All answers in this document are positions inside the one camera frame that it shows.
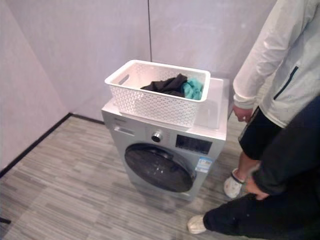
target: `clothes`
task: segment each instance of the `clothes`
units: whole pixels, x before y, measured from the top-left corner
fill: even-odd
[[[179,73],[178,76],[165,81],[153,81],[150,85],[141,89],[184,98],[185,94],[182,91],[182,85],[186,82],[187,77]]]
[[[320,207],[311,187],[293,185],[281,195],[256,200],[247,194],[208,211],[206,229],[272,240],[318,240]]]
[[[239,136],[240,146],[249,158],[260,160],[266,147],[281,130],[281,127],[266,118],[260,108],[257,107],[249,123]]]
[[[195,78],[190,78],[182,85],[186,99],[201,100],[203,85]]]
[[[266,148],[252,177],[263,192],[277,195],[286,190],[288,180],[306,172],[312,176],[308,185],[314,187],[320,201],[320,96]]]
[[[234,104],[253,107],[260,87],[279,66],[260,104],[284,128],[320,92],[320,0],[278,0],[234,79]]]
[[[280,131],[252,177],[263,192],[233,200],[204,215],[205,227],[229,235],[273,240],[320,236],[320,96]]]

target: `washing machine door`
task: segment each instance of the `washing machine door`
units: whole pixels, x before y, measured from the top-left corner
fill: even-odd
[[[152,144],[130,145],[125,151],[125,161],[140,178],[171,192],[189,191],[196,178],[196,171],[188,167],[187,159]]]

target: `black jacket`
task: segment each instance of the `black jacket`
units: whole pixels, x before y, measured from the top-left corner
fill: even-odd
[[[252,174],[265,193],[277,195],[296,176],[308,175],[320,199],[320,96],[299,112],[266,148]]]

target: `white plastic basket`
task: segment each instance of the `white plastic basket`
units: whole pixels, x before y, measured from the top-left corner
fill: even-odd
[[[164,81],[178,74],[203,84],[201,100],[187,99],[140,89],[152,81]],[[207,99],[210,73],[187,67],[131,60],[105,79],[119,111],[163,123],[192,127],[199,105]]]

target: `floor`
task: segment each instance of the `floor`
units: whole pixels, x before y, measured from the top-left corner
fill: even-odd
[[[3,240],[243,240],[188,233],[194,215],[229,199],[244,128],[232,114],[227,142],[193,202],[137,190],[104,125],[70,117],[0,179]]]

